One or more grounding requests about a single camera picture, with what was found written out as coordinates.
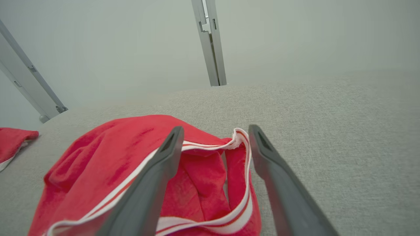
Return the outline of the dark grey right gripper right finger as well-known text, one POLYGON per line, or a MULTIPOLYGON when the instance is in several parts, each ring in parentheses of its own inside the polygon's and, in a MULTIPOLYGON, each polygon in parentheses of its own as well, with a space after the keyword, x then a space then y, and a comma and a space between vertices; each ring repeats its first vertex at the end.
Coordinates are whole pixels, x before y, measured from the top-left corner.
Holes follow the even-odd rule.
POLYGON ((278 236, 339 236, 257 125, 248 128, 256 173, 264 180, 278 236))

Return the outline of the red garment with white stripes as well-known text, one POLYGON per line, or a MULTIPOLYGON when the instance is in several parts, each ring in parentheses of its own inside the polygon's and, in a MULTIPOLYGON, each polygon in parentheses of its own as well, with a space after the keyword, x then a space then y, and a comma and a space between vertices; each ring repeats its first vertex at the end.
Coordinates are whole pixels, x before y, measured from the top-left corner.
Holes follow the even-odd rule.
POLYGON ((17 153, 39 136, 36 130, 0 128, 0 172, 6 169, 17 153))

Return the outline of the red jersey with black lettering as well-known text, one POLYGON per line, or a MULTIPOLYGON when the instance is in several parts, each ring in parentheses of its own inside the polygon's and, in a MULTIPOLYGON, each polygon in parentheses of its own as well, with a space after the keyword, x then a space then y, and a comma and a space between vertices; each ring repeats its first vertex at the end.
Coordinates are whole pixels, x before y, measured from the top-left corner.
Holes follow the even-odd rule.
POLYGON ((168 115, 116 119, 75 140, 44 176, 28 236, 93 235, 174 127, 184 141, 156 236, 259 236, 248 134, 222 139, 168 115))

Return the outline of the grey metal frame post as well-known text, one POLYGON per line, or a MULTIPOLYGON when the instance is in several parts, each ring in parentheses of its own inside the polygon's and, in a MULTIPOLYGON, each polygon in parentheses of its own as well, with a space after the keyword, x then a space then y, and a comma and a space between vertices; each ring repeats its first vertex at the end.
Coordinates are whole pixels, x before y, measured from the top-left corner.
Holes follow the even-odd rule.
POLYGON ((210 85, 227 85, 216 0, 191 0, 210 85))
POLYGON ((1 20, 0 69, 40 114, 41 123, 68 110, 1 20))

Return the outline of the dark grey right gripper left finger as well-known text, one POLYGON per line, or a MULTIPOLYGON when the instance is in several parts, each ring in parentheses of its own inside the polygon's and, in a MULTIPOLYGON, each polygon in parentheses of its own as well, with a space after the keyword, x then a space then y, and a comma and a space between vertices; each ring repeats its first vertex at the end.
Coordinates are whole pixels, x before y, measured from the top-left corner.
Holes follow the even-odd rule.
POLYGON ((183 127, 174 127, 96 236, 154 236, 168 181, 178 170, 183 127))

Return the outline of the grey fabric sofa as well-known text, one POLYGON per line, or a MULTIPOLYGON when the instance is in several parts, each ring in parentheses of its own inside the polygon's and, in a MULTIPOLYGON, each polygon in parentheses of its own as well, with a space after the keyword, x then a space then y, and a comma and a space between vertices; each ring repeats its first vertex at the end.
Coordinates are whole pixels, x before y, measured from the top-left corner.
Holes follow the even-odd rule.
POLYGON ((257 124, 340 235, 420 236, 420 70, 227 85, 71 108, 0 172, 0 236, 27 236, 43 176, 117 118, 166 114, 221 138, 257 124))

